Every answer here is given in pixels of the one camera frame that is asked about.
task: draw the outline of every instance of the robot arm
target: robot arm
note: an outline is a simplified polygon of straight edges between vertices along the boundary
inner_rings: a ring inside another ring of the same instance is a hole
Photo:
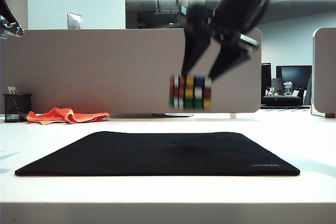
[[[255,15],[261,0],[220,0],[215,10],[202,5],[189,8],[182,6],[185,25],[185,54],[182,75],[197,63],[211,38],[221,44],[221,50],[209,72],[212,80],[218,78],[228,69],[248,60],[249,51],[258,48],[257,41],[245,36],[261,20],[269,0],[261,11]]]
[[[6,39],[8,35],[20,37],[24,30],[10,12],[5,0],[0,0],[0,38]]]

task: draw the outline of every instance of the black monitor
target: black monitor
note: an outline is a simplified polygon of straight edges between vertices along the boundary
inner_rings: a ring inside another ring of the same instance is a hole
[[[311,65],[277,66],[277,78],[282,78],[283,82],[291,81],[294,90],[299,87],[307,88],[311,69]]]
[[[261,96],[266,94],[266,88],[272,86],[271,63],[261,64]]]

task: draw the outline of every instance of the gray cubicle partition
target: gray cubicle partition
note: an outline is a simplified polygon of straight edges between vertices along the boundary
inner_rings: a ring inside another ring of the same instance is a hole
[[[259,109],[261,33],[254,29],[249,35],[260,49],[214,82],[209,112]],[[213,42],[192,73],[207,75],[218,52]],[[183,56],[182,29],[27,30],[2,42],[1,93],[8,93],[7,86],[31,93],[37,113],[53,107],[178,113],[169,107],[169,78],[181,71]]]
[[[336,113],[336,28],[313,35],[312,104],[318,112]]]

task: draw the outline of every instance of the orange cloth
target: orange cloth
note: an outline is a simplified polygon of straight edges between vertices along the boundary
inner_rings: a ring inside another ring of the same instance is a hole
[[[80,114],[74,113],[72,109],[59,109],[53,108],[48,113],[36,115],[34,112],[30,111],[27,115],[28,123],[41,123],[49,124],[55,122],[61,123],[88,123],[88,122],[98,122],[103,118],[108,118],[109,113],[97,113],[97,114]]]

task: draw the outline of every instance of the ugreen logo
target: ugreen logo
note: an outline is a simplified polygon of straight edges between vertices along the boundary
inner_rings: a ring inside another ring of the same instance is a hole
[[[280,166],[280,165],[278,165],[278,164],[253,164],[253,165],[250,165],[250,166],[252,166],[252,167],[261,167],[261,166],[271,166],[271,167],[275,167],[275,166]]]

